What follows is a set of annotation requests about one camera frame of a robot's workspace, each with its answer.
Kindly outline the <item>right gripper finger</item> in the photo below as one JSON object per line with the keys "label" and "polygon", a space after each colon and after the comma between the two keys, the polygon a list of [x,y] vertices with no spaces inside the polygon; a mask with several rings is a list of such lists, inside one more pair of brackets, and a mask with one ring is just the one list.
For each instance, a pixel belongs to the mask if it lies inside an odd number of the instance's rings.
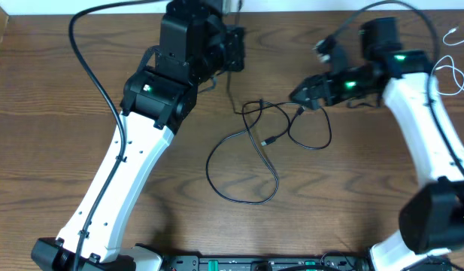
{"label": "right gripper finger", "polygon": [[314,75],[304,79],[290,94],[290,96],[322,96],[323,76]]}
{"label": "right gripper finger", "polygon": [[321,108],[320,97],[310,94],[308,90],[296,90],[292,92],[291,101],[314,111]]}

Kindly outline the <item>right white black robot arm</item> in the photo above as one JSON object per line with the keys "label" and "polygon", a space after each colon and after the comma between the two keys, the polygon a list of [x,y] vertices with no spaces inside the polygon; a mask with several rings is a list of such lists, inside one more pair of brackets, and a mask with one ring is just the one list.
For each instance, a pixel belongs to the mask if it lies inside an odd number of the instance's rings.
{"label": "right white black robot arm", "polygon": [[350,67],[330,35],[316,46],[330,71],[304,79],[290,99],[317,110],[377,95],[400,126],[419,190],[400,211],[398,230],[370,248],[368,265],[407,270],[443,260],[464,247],[464,146],[441,101],[432,62],[421,50],[403,49],[395,19],[368,21],[359,36],[363,66]]}

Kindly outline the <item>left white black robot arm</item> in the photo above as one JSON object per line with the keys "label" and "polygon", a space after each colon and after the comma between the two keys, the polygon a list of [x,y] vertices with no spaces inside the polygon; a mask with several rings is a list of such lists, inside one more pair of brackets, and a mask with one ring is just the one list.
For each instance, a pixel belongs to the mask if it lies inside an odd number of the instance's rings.
{"label": "left white black robot arm", "polygon": [[196,105],[200,84],[244,67],[244,29],[227,25],[228,1],[172,1],[159,44],[146,50],[112,107],[117,128],[86,195],[54,238],[40,238],[42,270],[158,270],[160,254],[122,246],[129,217],[160,156]]}

